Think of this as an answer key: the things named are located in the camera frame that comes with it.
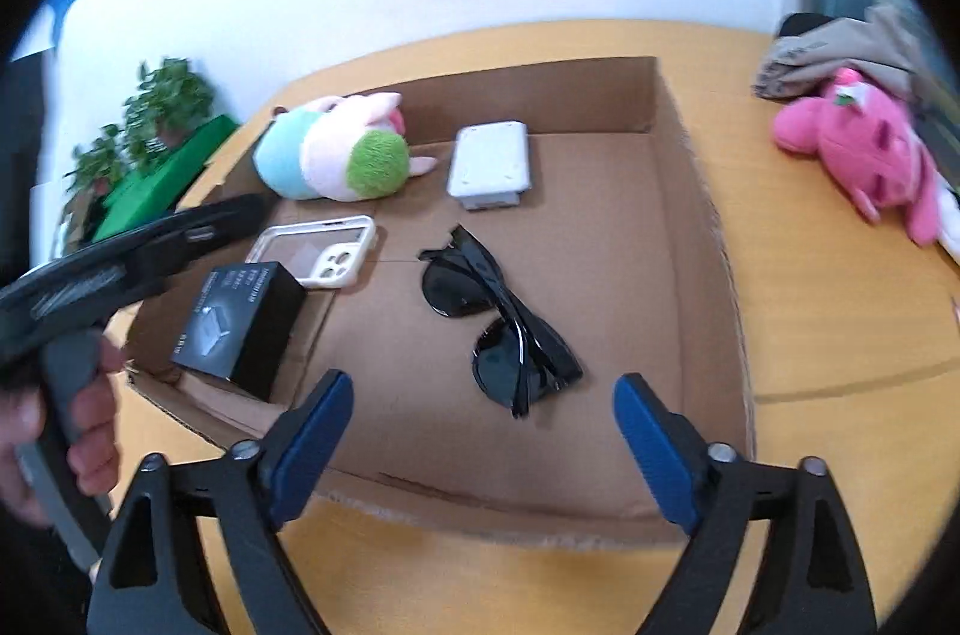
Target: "green fuzzy patch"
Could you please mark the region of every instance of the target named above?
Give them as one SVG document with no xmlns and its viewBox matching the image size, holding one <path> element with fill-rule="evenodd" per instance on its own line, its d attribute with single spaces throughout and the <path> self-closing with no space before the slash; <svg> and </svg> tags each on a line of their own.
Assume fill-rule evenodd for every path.
<svg viewBox="0 0 960 635">
<path fill-rule="evenodd" d="M 403 138 L 373 129 L 350 151 L 347 186 L 364 199 L 376 199 L 399 191 L 409 173 L 410 151 Z"/>
</svg>

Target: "table surface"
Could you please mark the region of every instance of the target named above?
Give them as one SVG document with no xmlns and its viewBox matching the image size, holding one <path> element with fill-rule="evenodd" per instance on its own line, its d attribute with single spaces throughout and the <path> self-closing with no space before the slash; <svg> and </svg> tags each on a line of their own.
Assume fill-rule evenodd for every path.
<svg viewBox="0 0 960 635">
<path fill-rule="evenodd" d="M 897 215 L 863 222 L 815 161 L 769 140 L 778 105 L 750 82 L 770 38 L 649 20 L 483 29 L 301 78 L 215 155 L 186 203 L 250 147 L 272 106 L 459 71 L 569 58 L 659 57 L 720 212 L 739 294 L 761 461 L 827 459 L 853 518 L 877 607 L 896 602 L 952 509 L 960 477 L 960 272 L 920 250 Z M 131 311 L 109 333 L 122 340 Z M 219 451 L 121 386 L 121 485 L 145 453 Z M 251 632 L 214 523 L 211 570 L 236 633 Z M 760 556 L 752 525 L 715 633 L 736 631 Z M 567 552 L 383 523 L 314 499 L 281 539 L 334 633 L 632 633 L 680 549 Z"/>
</svg>

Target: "gray cloth bag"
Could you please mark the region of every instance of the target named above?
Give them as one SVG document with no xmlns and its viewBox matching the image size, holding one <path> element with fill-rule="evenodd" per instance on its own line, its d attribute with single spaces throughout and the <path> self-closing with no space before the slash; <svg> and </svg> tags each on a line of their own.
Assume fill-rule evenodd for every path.
<svg viewBox="0 0 960 635">
<path fill-rule="evenodd" d="M 868 7 L 867 20 L 838 18 L 800 37 L 781 37 L 760 63 L 754 94 L 787 100 L 814 94 L 841 67 L 858 70 L 894 97 L 923 98 L 920 44 L 888 4 Z"/>
</svg>

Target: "blue gripper pad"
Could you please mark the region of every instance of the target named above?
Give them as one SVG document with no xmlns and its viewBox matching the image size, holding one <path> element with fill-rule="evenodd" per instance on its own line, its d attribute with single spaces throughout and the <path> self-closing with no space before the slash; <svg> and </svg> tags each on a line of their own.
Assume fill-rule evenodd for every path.
<svg viewBox="0 0 960 635">
<path fill-rule="evenodd" d="M 653 389 L 637 374 L 625 375 L 616 381 L 613 416 L 664 519 L 678 525 L 687 535 L 692 534 L 701 519 L 694 499 L 699 481 L 688 466 L 689 458 L 685 459 L 676 445 L 680 438 L 671 437 L 675 420 L 685 424 L 682 441 L 686 446 L 690 445 L 690 432 L 696 438 L 694 451 L 699 441 L 705 452 L 706 443 L 683 416 L 669 413 Z"/>
<path fill-rule="evenodd" d="M 299 518 L 320 473 L 353 413 L 353 381 L 340 373 L 314 405 L 277 463 L 270 480 L 270 518 L 276 526 Z"/>
</svg>

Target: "white power adapter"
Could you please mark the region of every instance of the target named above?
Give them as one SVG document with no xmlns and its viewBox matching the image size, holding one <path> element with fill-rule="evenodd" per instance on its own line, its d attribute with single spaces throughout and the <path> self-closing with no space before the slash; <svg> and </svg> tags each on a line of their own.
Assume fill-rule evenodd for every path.
<svg viewBox="0 0 960 635">
<path fill-rule="evenodd" d="M 500 121 L 457 132 L 446 192 L 464 208 L 512 207 L 529 188 L 526 125 Z"/>
</svg>

